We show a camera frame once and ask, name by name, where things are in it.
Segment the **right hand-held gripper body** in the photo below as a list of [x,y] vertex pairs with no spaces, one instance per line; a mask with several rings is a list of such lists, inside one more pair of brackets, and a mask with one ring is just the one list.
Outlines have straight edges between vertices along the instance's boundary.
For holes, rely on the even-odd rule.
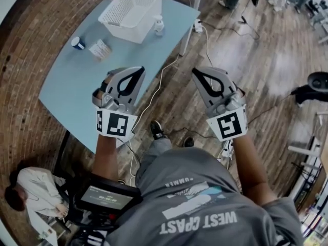
[[207,124],[219,141],[232,140],[247,133],[245,97],[239,98],[236,91],[209,108]]

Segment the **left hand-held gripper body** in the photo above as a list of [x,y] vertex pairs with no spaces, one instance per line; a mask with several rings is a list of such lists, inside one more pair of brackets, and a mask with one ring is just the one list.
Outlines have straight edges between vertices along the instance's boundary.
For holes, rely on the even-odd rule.
[[92,102],[96,106],[96,129],[100,135],[119,139],[130,137],[137,121],[131,108],[100,88],[93,92]]

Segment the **blue and white cup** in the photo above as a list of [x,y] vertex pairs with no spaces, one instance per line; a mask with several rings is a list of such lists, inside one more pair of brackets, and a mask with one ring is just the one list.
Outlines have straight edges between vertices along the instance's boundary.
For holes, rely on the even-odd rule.
[[85,48],[85,44],[81,40],[80,37],[76,36],[71,40],[71,46],[77,50],[83,50]]

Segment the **white plastic basket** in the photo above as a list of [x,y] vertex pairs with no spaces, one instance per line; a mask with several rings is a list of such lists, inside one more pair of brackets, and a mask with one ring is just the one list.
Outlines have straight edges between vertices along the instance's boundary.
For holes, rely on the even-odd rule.
[[111,35],[141,44],[162,14],[162,0],[113,0],[98,17]]

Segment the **person's left forearm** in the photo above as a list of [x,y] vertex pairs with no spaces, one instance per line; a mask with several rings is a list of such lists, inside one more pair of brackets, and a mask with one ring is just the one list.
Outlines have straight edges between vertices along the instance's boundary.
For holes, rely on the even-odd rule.
[[98,136],[92,173],[100,177],[118,181],[116,139]]

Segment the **person's right forearm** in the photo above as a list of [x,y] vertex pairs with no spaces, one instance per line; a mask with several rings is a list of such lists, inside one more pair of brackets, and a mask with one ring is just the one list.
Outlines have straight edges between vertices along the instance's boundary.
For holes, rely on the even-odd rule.
[[275,199],[265,168],[248,135],[233,139],[236,166],[244,196],[262,206]]

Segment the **small printed packet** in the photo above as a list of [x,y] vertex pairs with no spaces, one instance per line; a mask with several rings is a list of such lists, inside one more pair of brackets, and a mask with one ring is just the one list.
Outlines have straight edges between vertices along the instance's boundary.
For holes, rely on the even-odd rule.
[[101,39],[97,40],[88,49],[98,61],[106,59],[112,52],[110,47],[107,46]]

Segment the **person's left hand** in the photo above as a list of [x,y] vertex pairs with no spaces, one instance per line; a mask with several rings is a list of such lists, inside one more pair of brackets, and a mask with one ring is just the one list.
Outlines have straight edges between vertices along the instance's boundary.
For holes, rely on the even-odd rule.
[[94,92],[93,92],[93,96],[97,99],[101,99],[102,96],[105,94],[105,93],[108,93],[108,84],[110,83],[112,79],[112,75],[109,74],[102,82],[101,82],[101,85],[98,89],[96,89]]

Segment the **light blue table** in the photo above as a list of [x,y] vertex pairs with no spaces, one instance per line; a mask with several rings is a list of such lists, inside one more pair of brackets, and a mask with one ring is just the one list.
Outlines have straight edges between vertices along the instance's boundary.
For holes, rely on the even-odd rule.
[[143,66],[146,75],[138,98],[142,98],[175,47],[182,40],[199,11],[174,0],[162,0],[165,30],[162,36],[150,31],[141,44],[113,37],[98,17],[110,4],[103,0],[73,33],[86,46],[102,40],[111,53],[98,61],[88,50],[77,50],[66,43],[56,58],[39,94],[39,100],[50,113],[85,147],[95,151],[96,109],[92,93],[113,69]]

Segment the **person's left black shoe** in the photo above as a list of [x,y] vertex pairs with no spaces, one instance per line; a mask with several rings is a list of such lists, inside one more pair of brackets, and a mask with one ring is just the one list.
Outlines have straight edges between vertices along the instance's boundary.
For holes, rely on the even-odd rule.
[[161,124],[158,121],[156,120],[151,121],[150,129],[151,129],[152,136],[155,140],[165,137]]

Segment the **person's grey trousers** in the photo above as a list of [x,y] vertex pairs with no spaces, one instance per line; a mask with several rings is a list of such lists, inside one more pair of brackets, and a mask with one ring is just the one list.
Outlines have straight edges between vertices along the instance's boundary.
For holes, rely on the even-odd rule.
[[147,168],[157,157],[171,148],[171,141],[166,137],[153,140],[150,147],[144,152],[140,166]]

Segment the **black monitor screen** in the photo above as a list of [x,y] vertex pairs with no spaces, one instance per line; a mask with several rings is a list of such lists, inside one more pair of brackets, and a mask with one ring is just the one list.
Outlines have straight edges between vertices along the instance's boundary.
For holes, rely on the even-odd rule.
[[120,213],[141,201],[138,188],[106,179],[90,179],[74,195],[76,207],[99,213]]

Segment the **black office chair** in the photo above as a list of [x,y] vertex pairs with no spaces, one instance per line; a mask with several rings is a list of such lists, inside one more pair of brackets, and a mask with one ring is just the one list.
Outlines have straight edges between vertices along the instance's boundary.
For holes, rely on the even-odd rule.
[[291,95],[299,107],[307,100],[328,103],[328,72],[314,72],[308,76],[307,84],[295,88]]

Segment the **black chest rig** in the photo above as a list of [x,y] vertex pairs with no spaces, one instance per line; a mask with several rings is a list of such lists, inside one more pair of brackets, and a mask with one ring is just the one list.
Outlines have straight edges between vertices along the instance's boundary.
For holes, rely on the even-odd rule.
[[113,214],[84,212],[81,221],[74,224],[78,230],[67,246],[110,246],[107,237],[118,228]]

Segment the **grey printed t-shirt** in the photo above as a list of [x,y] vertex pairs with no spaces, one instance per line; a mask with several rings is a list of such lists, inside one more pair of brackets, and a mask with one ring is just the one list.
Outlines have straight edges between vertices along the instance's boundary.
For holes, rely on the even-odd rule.
[[118,219],[110,246],[303,246],[294,203],[258,206],[199,148],[158,156],[138,183],[142,202]]

